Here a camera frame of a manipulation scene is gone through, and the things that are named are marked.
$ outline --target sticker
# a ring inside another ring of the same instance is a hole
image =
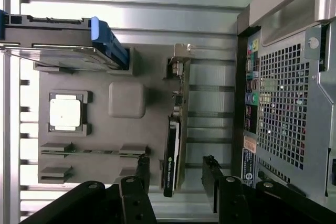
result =
[[[252,137],[244,136],[244,148],[255,154],[257,152],[257,141]]]
[[[258,78],[259,77],[259,71],[253,71],[252,78]]]
[[[248,149],[243,148],[243,156],[241,163],[242,180],[243,182],[253,187],[254,184],[254,169],[255,169],[255,155]]]

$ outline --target screw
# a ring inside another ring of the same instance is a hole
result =
[[[320,45],[320,42],[317,38],[315,37],[311,37],[309,40],[308,40],[308,45],[311,49],[316,49],[319,47]]]
[[[235,179],[234,179],[234,178],[232,178],[232,177],[228,177],[228,178],[226,178],[226,181],[228,181],[228,182],[234,182],[234,181],[235,181]]]
[[[188,45],[187,45],[187,51],[190,52],[192,49],[193,49],[193,45],[188,44]]]
[[[89,188],[90,189],[95,189],[95,188],[97,188],[98,186],[96,185],[96,184],[92,184],[92,185],[89,185]]]
[[[264,183],[264,186],[265,186],[266,188],[272,188],[272,187],[273,187],[273,184],[270,183],[270,182],[265,182],[265,183]]]

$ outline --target metal frame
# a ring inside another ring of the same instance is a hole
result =
[[[326,92],[328,94],[328,100],[329,102],[333,101],[333,110],[331,112],[332,119],[336,117],[336,112],[334,109],[334,103],[336,99],[336,92],[335,92],[335,78],[334,74],[336,71],[336,60],[334,57],[334,53],[336,51],[335,47],[335,40],[336,40],[336,21],[333,21],[327,30],[327,40],[329,41],[327,47],[326,47],[326,61],[325,61],[325,66],[326,66],[326,71],[318,73],[317,80],[316,80],[316,85],[318,86],[320,92]],[[331,131],[329,132],[330,135],[330,143],[329,144],[329,160],[327,160],[327,174],[329,176],[327,177],[327,188],[326,192],[329,196],[329,201],[328,204],[334,206],[336,208],[336,197],[335,197],[335,183],[333,181],[332,175],[334,175],[334,169],[335,169],[335,164],[333,163],[334,160],[336,160],[336,137],[335,137],[335,122],[334,120],[331,121]],[[317,132],[312,132],[313,136],[312,137],[318,137]]]
[[[20,0],[0,0],[0,9],[20,13]],[[20,60],[1,55],[0,76],[0,222],[14,224],[20,221]]]
[[[309,38],[318,38],[318,35],[314,33],[315,29],[317,29],[317,34],[321,33],[320,28],[308,28],[304,32],[266,48],[260,47],[258,52],[259,57],[261,57],[274,51],[291,47],[292,45],[301,44],[300,62],[309,63],[307,129],[303,166],[299,169],[261,146],[257,147],[257,156],[288,176],[291,180],[290,183],[303,190],[310,199],[324,205],[326,190],[325,175],[331,130],[326,122],[332,118],[332,105],[328,102],[323,92],[321,92],[316,81],[316,76],[319,74],[320,48],[312,50],[308,46]]]

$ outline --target label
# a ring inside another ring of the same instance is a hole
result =
[[[258,51],[252,52],[247,57],[247,64],[246,64],[246,72],[247,72],[247,79],[253,79],[259,77],[259,63],[260,60],[258,58]]]
[[[256,154],[257,152],[257,141],[249,136],[244,136],[244,148],[248,149],[250,152]]]
[[[167,187],[170,187],[170,179],[171,179],[171,172],[172,172],[172,157],[168,158],[168,176],[167,176]]]
[[[253,187],[254,184],[255,155],[246,148],[243,148],[243,156],[241,163],[243,182]]]

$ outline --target mesh vent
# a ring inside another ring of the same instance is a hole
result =
[[[261,57],[260,147],[303,169],[309,63],[300,62],[301,45]]]
[[[269,171],[277,175],[279,178],[281,178],[283,181],[286,181],[287,183],[290,183],[290,178],[284,175],[283,173],[276,170],[273,166],[263,161],[261,158],[259,158],[259,163],[262,164],[265,168],[267,168]]]

